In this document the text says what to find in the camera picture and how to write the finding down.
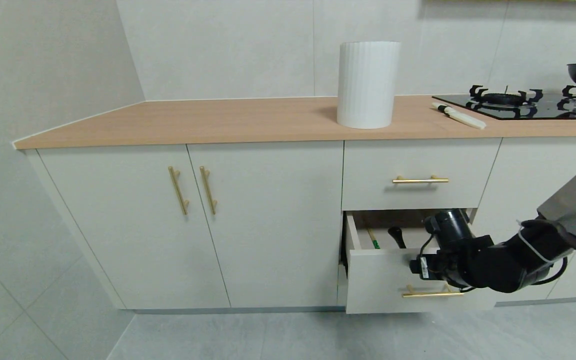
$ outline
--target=wooden countertop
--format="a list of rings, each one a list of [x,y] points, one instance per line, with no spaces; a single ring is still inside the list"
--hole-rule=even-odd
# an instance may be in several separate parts
[[[429,95],[397,96],[392,124],[350,129],[336,123],[336,97],[141,102],[19,139],[19,149],[228,142],[576,137],[576,120],[496,120],[473,129],[432,109]]]

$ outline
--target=tiled wall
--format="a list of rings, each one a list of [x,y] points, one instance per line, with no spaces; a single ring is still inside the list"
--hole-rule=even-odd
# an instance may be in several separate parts
[[[571,84],[576,1],[118,0],[147,100],[334,96],[339,44],[402,42],[399,94]]]
[[[144,100],[114,0],[0,0],[0,359],[105,359],[116,310],[10,142]]]

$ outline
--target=gas stove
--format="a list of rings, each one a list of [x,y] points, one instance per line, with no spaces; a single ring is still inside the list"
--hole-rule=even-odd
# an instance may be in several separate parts
[[[498,120],[576,119],[576,86],[568,85],[561,93],[541,89],[517,93],[490,93],[473,85],[469,95],[437,95],[433,98],[466,108]]]

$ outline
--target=cable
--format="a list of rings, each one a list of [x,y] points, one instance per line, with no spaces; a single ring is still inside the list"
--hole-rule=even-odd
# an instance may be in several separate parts
[[[546,278],[546,280],[537,281],[531,285],[544,285],[544,284],[548,284],[552,281],[555,281],[564,274],[564,271],[566,271],[567,267],[568,267],[568,257],[564,257],[562,259],[562,262],[561,262],[561,268],[559,269],[559,271],[557,271],[557,273],[555,275],[553,275],[549,278]]]
[[[572,237],[572,235],[566,231],[566,228],[564,228],[562,224],[558,223],[557,221],[551,221],[549,219],[527,219],[526,221],[521,222],[521,225],[524,228],[528,228],[536,224],[547,225],[555,228],[561,239],[564,240],[564,242],[570,246],[570,248],[576,250],[576,238]]]
[[[423,243],[423,245],[421,245],[421,248],[419,249],[419,256],[422,256],[424,254],[424,249],[426,248],[426,246],[428,246],[428,244],[430,244],[430,241],[435,237],[435,234],[430,234],[430,237],[428,237],[428,240],[425,240],[425,243]]]
[[[533,253],[535,253],[535,255],[537,255],[539,257],[539,259],[542,260],[542,262],[546,263],[546,264],[555,264],[555,260],[549,260],[546,259],[546,257],[544,257],[544,255],[542,255],[539,251],[537,251],[536,248],[534,248],[532,246],[532,244],[530,244],[530,242],[528,242],[528,240],[526,240],[526,238],[524,237],[524,234],[522,234],[522,229],[524,228],[524,226],[521,224],[521,221],[517,220],[517,223],[519,223],[519,230],[517,230],[517,236],[519,237],[519,239],[521,239],[521,241],[528,246],[528,248],[530,248],[530,250],[532,250]]]

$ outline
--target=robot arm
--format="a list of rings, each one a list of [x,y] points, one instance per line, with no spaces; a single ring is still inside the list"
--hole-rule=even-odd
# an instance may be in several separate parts
[[[494,244],[489,235],[471,233],[461,209],[439,212],[423,221],[439,251],[420,253],[410,261],[410,270],[423,280],[445,280],[462,291],[511,293],[549,283],[563,274],[567,255],[576,251],[576,176],[542,203],[537,214],[521,223],[517,235]],[[558,260],[563,260],[560,271],[544,280]]]

